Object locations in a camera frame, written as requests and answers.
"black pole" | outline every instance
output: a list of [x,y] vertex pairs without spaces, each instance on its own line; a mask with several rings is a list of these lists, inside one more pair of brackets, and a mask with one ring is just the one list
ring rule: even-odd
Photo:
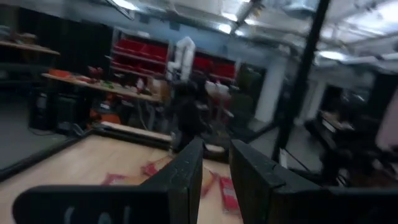
[[312,66],[314,51],[317,49],[317,43],[320,36],[323,21],[329,7],[330,0],[320,0],[318,9],[312,22],[311,31],[307,38],[304,53],[302,55],[300,66],[297,70],[295,83],[291,92],[291,97],[287,103],[285,116],[279,128],[279,133],[275,141],[274,151],[272,152],[272,160],[279,162],[280,149],[285,149],[289,140],[290,132],[294,125],[294,118],[299,113],[301,102],[303,101],[305,86],[308,73]]

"gray floor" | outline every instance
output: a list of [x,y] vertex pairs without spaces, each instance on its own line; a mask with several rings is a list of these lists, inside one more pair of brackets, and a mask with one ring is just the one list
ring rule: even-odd
[[[251,143],[251,146],[264,155],[270,157],[274,148],[278,130],[265,133],[260,138]],[[297,160],[304,164],[308,169],[319,171],[322,168],[320,154],[323,152],[317,142],[309,141],[309,133],[301,126],[295,127],[289,137],[286,147]],[[293,157],[287,156],[287,165],[291,168],[305,170]]]
[[15,95],[0,95],[0,170],[65,139],[59,134],[32,134],[27,129],[27,118],[25,99]]

